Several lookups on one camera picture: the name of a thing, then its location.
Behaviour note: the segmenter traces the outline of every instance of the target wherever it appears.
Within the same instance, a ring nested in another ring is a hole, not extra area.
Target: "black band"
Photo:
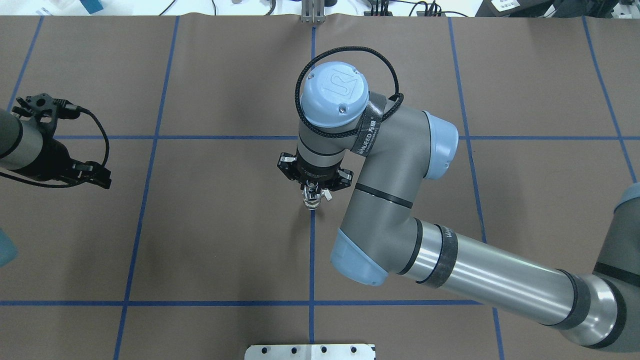
[[[618,305],[618,314],[616,315],[616,323],[613,324],[613,329],[611,329],[609,335],[597,344],[586,345],[585,347],[588,348],[604,348],[615,343],[620,337],[620,334],[622,334],[622,330],[625,329],[625,324],[627,323],[627,304],[625,303],[625,298],[611,281],[607,279],[602,280],[609,285],[611,292],[613,292],[613,297],[616,299],[616,304]]]
[[[353,143],[351,152],[355,152],[365,158],[369,155],[373,143],[378,137],[386,104],[387,98],[375,92],[369,92],[369,102],[360,118],[358,136]]]
[[[607,265],[605,263],[596,263],[593,271],[599,272],[602,275],[624,281],[627,284],[640,287],[640,275],[632,272],[616,268],[615,266]]]
[[[446,226],[438,224],[436,226],[440,228],[442,233],[440,257],[431,274],[423,281],[416,281],[418,284],[425,284],[431,288],[439,288],[447,282],[458,259],[458,236]]]
[[[380,190],[376,190],[374,188],[370,188],[367,185],[363,185],[360,183],[356,184],[356,189],[360,190],[361,192],[365,192],[365,193],[370,193],[371,195],[375,196],[375,197],[379,197],[381,199],[385,199],[387,201],[393,202],[394,204],[398,204],[400,206],[404,206],[406,208],[412,208],[413,207],[413,203],[404,199],[401,199],[397,196],[393,196],[389,193],[385,193],[385,192],[381,192]]]
[[[420,248],[422,247],[422,222],[418,219],[415,219],[415,222],[418,224],[418,235],[415,237],[415,246],[413,247],[413,254],[411,254],[411,259],[404,266],[404,269],[398,273],[398,275],[404,275],[409,271],[413,263],[418,258],[418,253],[420,252]]]
[[[582,324],[584,319],[587,318],[589,309],[591,308],[591,293],[589,292],[589,286],[587,286],[586,282],[580,277],[574,276],[562,269],[557,270],[565,274],[569,278],[569,281],[571,281],[571,285],[573,286],[573,305],[571,306],[571,311],[569,311],[563,321],[546,326],[553,327],[557,330],[568,330]]]
[[[320,155],[320,156],[334,156],[334,155],[338,155],[338,154],[340,154],[342,151],[344,151],[344,150],[340,150],[339,152],[334,152],[333,154],[323,154],[322,152],[317,152],[317,151],[315,151],[315,150],[311,149],[307,144],[305,144],[305,142],[304,142],[304,141],[302,141],[302,136],[300,136],[300,134],[298,134],[298,140],[300,140],[300,142],[302,143],[302,145],[304,145],[304,146],[305,146],[305,148],[306,148],[307,150],[309,150],[310,152],[313,152],[313,153],[314,153],[314,154],[316,154],[316,155]]]
[[[7,149],[7,151],[0,154],[0,159],[11,154],[15,150],[15,148],[17,148],[18,145],[20,145],[20,142],[22,141],[22,134],[24,133],[24,128],[23,128],[24,125],[22,125],[22,121],[18,119],[15,119],[15,120],[18,122],[18,125],[20,126],[20,129],[18,130],[18,137],[15,139],[15,142],[13,143],[13,145],[11,145],[9,149]]]

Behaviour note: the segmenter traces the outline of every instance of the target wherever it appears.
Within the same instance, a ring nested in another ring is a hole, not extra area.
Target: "metal bracket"
[[[376,346],[370,344],[254,345],[244,360],[375,360]]]
[[[324,0],[302,0],[302,22],[322,24],[324,22]]]

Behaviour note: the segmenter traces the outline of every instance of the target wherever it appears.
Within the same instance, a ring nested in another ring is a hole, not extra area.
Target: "ur logo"
[[[330,83],[325,84],[324,89],[349,99],[357,84],[358,78],[355,76],[334,70],[330,75]]]

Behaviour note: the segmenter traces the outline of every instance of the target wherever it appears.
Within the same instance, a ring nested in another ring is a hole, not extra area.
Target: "black cable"
[[[463,13],[459,13],[459,12],[436,12],[436,13],[434,13],[434,15],[433,15],[433,16],[438,16],[438,15],[440,15],[441,13],[457,13],[458,15],[462,15],[462,16],[464,16],[464,17],[469,17],[469,16],[467,16],[467,15],[465,15],[465,14],[463,14]]]
[[[420,4],[424,4],[424,13],[427,12],[428,6],[429,4],[427,4],[426,1],[418,1],[417,3],[412,3],[413,4],[413,8],[411,8],[411,11],[409,12],[409,16],[411,16],[411,14],[413,14],[413,11],[415,10],[415,7],[420,5]]]
[[[264,14],[264,16],[271,15],[273,13],[273,10],[275,10],[275,8],[276,8],[276,0],[271,0],[271,8],[266,14]]]
[[[160,15],[164,15],[164,13],[166,13],[166,11],[167,11],[167,10],[169,10],[169,8],[170,8],[170,7],[172,7],[174,3],[175,3],[175,0],[173,0],[173,1],[171,2],[171,4],[169,4],[169,6],[167,6],[167,7],[166,7],[166,9],[164,9],[164,10],[160,13]]]
[[[294,101],[296,103],[296,111],[298,112],[298,116],[300,117],[300,121],[302,121],[302,123],[307,126],[311,131],[313,131],[314,133],[323,136],[325,138],[345,138],[347,136],[352,136],[358,133],[358,129],[353,129],[353,130],[349,130],[349,131],[345,131],[342,133],[325,133],[324,131],[318,129],[317,127],[313,126],[313,124],[311,124],[309,122],[309,120],[307,120],[307,117],[305,116],[304,111],[302,111],[302,105],[300,104],[300,86],[302,85],[302,81],[305,78],[305,76],[307,75],[307,72],[309,71],[309,69],[311,69],[312,66],[314,66],[314,64],[316,64],[317,62],[319,62],[320,60],[324,59],[325,57],[335,54],[335,53],[341,53],[343,51],[363,51],[365,53],[370,53],[373,54],[375,56],[377,56],[380,60],[382,60],[383,63],[385,63],[385,65],[389,68],[389,71],[391,72],[391,76],[394,78],[394,88],[396,93],[394,95],[392,95],[391,97],[389,97],[389,100],[394,101],[395,103],[391,106],[391,108],[382,115],[382,121],[387,120],[389,117],[391,117],[391,115],[393,115],[398,108],[400,107],[400,104],[402,104],[402,101],[404,100],[404,95],[400,92],[399,90],[399,84],[398,84],[398,76],[396,75],[396,70],[394,69],[393,65],[391,65],[391,63],[389,62],[389,60],[387,60],[386,57],[384,57],[382,54],[380,54],[379,52],[375,51],[374,49],[371,49],[369,47],[364,47],[364,46],[342,46],[342,47],[336,47],[335,49],[331,49],[329,51],[325,51],[322,54],[316,56],[315,58],[313,58],[306,66],[304,69],[302,69],[302,72],[300,72],[300,76],[298,76],[298,80],[296,82],[296,91],[294,94]]]
[[[102,127],[102,124],[100,123],[100,121],[98,121],[98,118],[89,110],[78,106],[78,111],[80,111],[81,113],[85,113],[89,116],[91,116],[91,118],[93,119],[93,121],[95,122],[95,124],[98,126],[98,129],[100,129],[100,134],[102,134],[102,137],[104,139],[104,158],[102,159],[102,167],[104,167],[105,165],[107,165],[107,160],[109,159],[109,150],[110,150],[110,146],[109,146],[109,137],[107,136],[107,133],[105,132],[104,128]],[[80,184],[84,184],[87,181],[91,180],[92,177],[91,176],[85,176],[82,179],[72,183],[72,184],[63,184],[63,185],[57,185],[57,184],[42,184],[42,183],[36,183],[35,181],[30,181],[27,179],[23,179],[21,177],[17,177],[17,176],[13,176],[10,174],[5,174],[4,172],[0,172],[0,177],[5,177],[7,179],[11,179],[11,180],[15,180],[18,181],[19,183],[23,183],[23,184],[27,184],[27,185],[33,185],[33,186],[37,186],[39,188],[50,188],[50,189],[62,189],[62,188],[72,188],[74,186],[78,186]]]

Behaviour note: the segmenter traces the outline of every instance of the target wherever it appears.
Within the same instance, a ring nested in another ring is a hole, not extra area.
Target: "light blue joint cap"
[[[625,192],[622,194],[622,199],[620,199],[620,202],[618,203],[618,205],[616,206],[616,209],[618,208],[618,206],[622,205],[623,203],[635,199],[636,197],[640,197],[640,183],[635,183],[631,186],[629,186]]]
[[[330,61],[307,75],[300,102],[311,124],[339,127],[360,117],[369,102],[369,85],[353,65]]]
[[[431,156],[429,170],[425,179],[437,180],[449,169],[453,157],[458,150],[458,129],[454,124],[435,117],[428,111],[423,111],[429,120],[431,131]]]
[[[380,286],[389,276],[389,273],[360,250],[342,229],[338,229],[338,237],[331,251],[331,264],[340,274],[365,285]]]
[[[18,249],[15,248],[9,236],[0,229],[0,267],[15,259],[17,255]]]

